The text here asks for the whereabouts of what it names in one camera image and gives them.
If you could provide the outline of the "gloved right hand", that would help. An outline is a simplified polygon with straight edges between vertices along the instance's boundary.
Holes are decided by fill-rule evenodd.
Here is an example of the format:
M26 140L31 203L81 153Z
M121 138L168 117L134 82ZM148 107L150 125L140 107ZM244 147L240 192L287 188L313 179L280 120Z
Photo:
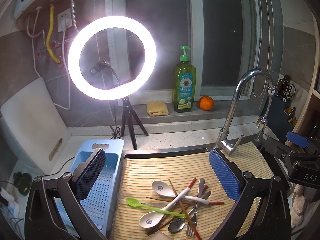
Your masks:
M305 187L296 185L293 191L291 224L293 227L299 226L304 220L304 211L306 210L307 200L304 196Z

